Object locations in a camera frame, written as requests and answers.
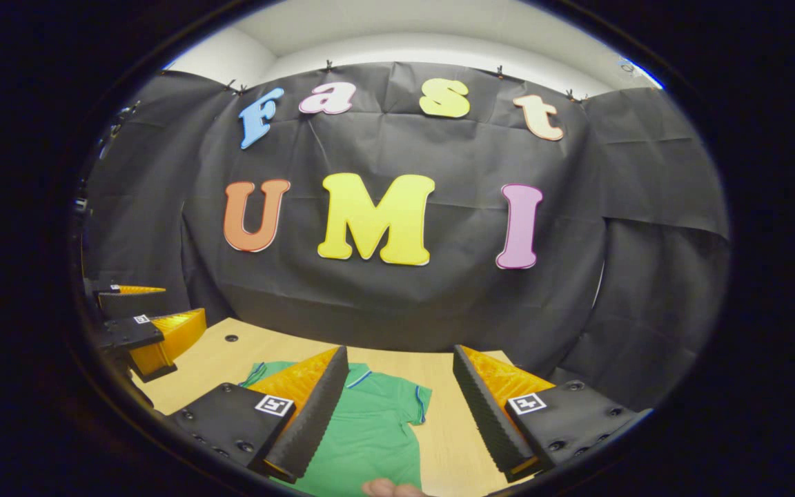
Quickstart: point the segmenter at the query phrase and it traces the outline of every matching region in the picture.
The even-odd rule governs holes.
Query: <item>black paper backdrop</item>
[[[470,113],[422,113],[420,87],[431,78],[464,82]],[[299,112],[312,88],[332,81],[357,86],[347,113]],[[241,150],[237,116],[277,87],[285,94],[271,129]],[[560,141],[527,129],[512,100],[529,94],[558,109]],[[245,95],[167,72],[135,100],[89,180],[88,273],[167,287],[174,312],[205,307],[211,324],[234,317],[358,347],[502,349],[528,371],[582,378],[632,409],[662,398],[706,342],[728,273],[725,201],[700,139],[662,91],[576,103],[483,70],[377,63],[277,79]],[[435,180],[429,264],[385,264],[384,240],[367,261],[357,251],[345,261],[319,257],[322,180],[332,173],[359,174],[374,202],[401,174]],[[277,237],[265,251],[235,251],[223,236],[224,190],[268,179],[291,182]],[[506,183],[544,195],[537,262],[527,270],[495,265]],[[248,199],[251,232],[262,200]]]

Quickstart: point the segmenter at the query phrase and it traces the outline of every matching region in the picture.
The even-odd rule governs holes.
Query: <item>word fast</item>
[[[351,109],[351,98],[357,87],[347,82],[334,82],[321,85],[312,90],[311,97],[300,103],[300,112],[306,114],[341,114]],[[461,81],[450,79],[429,79],[422,83],[423,97],[419,98],[419,107],[429,116],[458,117],[465,116],[471,110],[471,104],[464,97],[468,95],[468,87]],[[253,145],[257,139],[268,133],[269,126],[265,119],[275,116],[275,100],[284,96],[283,88],[275,88],[262,98],[241,110],[239,119],[244,125],[244,139],[241,148]],[[564,133],[559,127],[552,126],[549,116],[558,111],[553,105],[546,104],[539,95],[525,95],[514,99],[514,105],[523,109],[527,127],[533,135],[542,139],[557,141]]]
[[[422,266],[431,255],[425,249],[425,205],[435,182],[418,174],[404,174],[391,182],[385,196],[374,205],[364,182],[357,174],[338,173],[324,178],[323,186],[331,194],[327,215],[327,232],[318,245],[318,255],[328,259],[348,259],[351,245],[345,242],[351,231],[360,257],[373,257],[376,246],[389,232],[388,242],[379,257],[388,264]],[[256,233],[244,227],[247,197],[255,186],[250,182],[232,183],[226,188],[226,212],[223,235],[236,251],[259,252],[271,245],[277,233],[281,198],[290,190],[286,179],[272,179],[259,187],[266,196],[262,207],[262,223]],[[532,186],[510,184],[502,187],[508,201],[508,229],[504,250],[495,258],[502,269],[527,269],[536,264],[533,252],[533,227],[536,206],[542,192]]]

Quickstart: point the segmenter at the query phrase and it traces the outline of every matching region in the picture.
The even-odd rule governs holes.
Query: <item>finger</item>
[[[393,495],[394,497],[428,497],[422,493],[422,490],[408,483],[395,487]]]
[[[370,490],[375,497],[392,497],[395,491],[395,484],[388,478],[376,478],[370,482]]]

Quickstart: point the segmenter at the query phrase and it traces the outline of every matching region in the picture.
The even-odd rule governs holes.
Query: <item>hand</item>
[[[376,478],[363,484],[360,489],[370,497],[428,497],[422,490],[410,484],[395,485],[388,478]]]

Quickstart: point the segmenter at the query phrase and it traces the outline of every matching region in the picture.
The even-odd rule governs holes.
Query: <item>white wall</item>
[[[435,35],[430,32],[396,32],[335,41],[279,57],[258,83],[298,72],[321,69],[327,59],[334,66],[365,62],[432,62],[492,70],[502,66],[505,75],[526,79],[557,91],[572,89],[579,97],[612,91],[606,83],[579,70],[520,48],[476,38]]]
[[[168,70],[182,70],[233,88],[256,85],[259,77],[275,62],[275,55],[254,38],[236,28],[225,28],[187,50]]]

